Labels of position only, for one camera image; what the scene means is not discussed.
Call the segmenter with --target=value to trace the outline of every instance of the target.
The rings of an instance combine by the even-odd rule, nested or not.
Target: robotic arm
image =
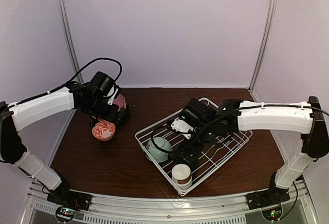
[[[288,161],[274,172],[269,189],[247,195],[250,209],[262,208],[289,200],[286,194],[292,183],[310,163],[329,152],[329,137],[318,98],[292,104],[265,104],[242,100],[224,100],[217,110],[196,99],[169,125],[184,133],[185,141],[171,155],[177,163],[195,165],[198,154],[216,136],[253,129],[290,130],[301,133],[301,141]]]
[[[72,81],[55,92],[19,103],[0,103],[0,154],[2,159],[18,166],[32,178],[37,179],[51,191],[48,200],[67,203],[83,198],[79,209],[88,208],[85,203],[90,196],[76,196],[68,182],[40,159],[30,153],[17,134],[28,125],[62,111],[80,108],[94,118],[120,124],[128,109],[119,108],[113,100],[120,88],[108,75],[97,72],[90,82],[80,84]]]

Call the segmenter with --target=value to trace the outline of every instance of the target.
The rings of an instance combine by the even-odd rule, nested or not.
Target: light purple wall
[[[319,97],[329,110],[329,0],[279,0],[256,93],[265,102],[300,102]],[[292,153],[299,134],[279,132]],[[320,223],[329,219],[329,156],[307,169],[306,183]]]
[[[61,84],[74,74],[57,0],[0,0],[0,101],[19,101]],[[61,113],[20,132],[23,143],[49,163],[68,119]],[[30,180],[0,163],[0,223],[17,223]]]
[[[247,87],[269,0],[66,0],[80,65],[118,59],[130,87]],[[117,66],[97,63],[112,77]]]

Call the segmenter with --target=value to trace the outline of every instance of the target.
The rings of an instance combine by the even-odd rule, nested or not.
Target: red patterned bowl
[[[106,120],[102,120],[94,126],[93,136],[100,141],[108,141],[110,140],[115,133],[115,124],[108,122]]]

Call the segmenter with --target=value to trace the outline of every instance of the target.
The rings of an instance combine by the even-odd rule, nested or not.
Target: brown wooden surface
[[[91,193],[148,198],[177,197],[152,162],[144,156],[135,133],[184,107],[191,97],[252,100],[245,89],[123,89],[130,104],[129,120],[115,137],[100,142],[92,136],[88,116],[77,111],[52,167],[72,189]],[[187,197],[217,196],[268,187],[270,176],[283,164],[269,131],[254,131],[250,141],[222,168]]]

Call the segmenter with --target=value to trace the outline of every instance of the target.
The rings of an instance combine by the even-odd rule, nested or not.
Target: white dish rack
[[[207,98],[201,98],[199,101],[202,101],[214,109],[218,108],[215,103]],[[168,182],[173,186],[173,188],[178,192],[178,194],[180,196],[185,196],[198,185],[200,185],[203,181],[209,178],[236,152],[238,152],[242,146],[249,141],[250,137],[252,136],[252,131],[234,133],[233,135],[227,136],[225,138],[217,137],[212,143],[208,143],[199,156],[198,168],[192,172],[192,186],[183,191],[179,189],[171,179],[171,169],[175,164],[170,160],[158,163],[147,150],[147,143],[151,139],[152,131],[160,125],[165,125],[168,119],[175,119],[178,117],[181,110],[148,126],[143,130],[140,130],[136,133],[135,137],[143,151],[147,154],[147,156],[151,159],[159,171],[164,175]],[[154,137],[166,138],[174,150],[178,148],[179,144],[185,138],[182,134],[174,133],[165,127],[163,129],[159,129]]]

